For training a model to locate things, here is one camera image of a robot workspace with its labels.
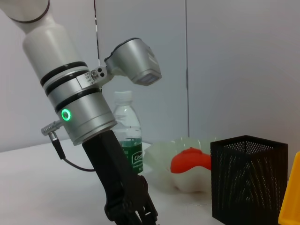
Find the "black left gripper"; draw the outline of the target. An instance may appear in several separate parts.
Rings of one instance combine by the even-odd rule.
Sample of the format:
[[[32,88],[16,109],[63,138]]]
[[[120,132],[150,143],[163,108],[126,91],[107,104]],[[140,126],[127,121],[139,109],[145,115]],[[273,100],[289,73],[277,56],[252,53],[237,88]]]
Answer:
[[[105,213],[117,225],[157,225],[146,179],[134,172],[113,131],[82,143],[106,194]]]

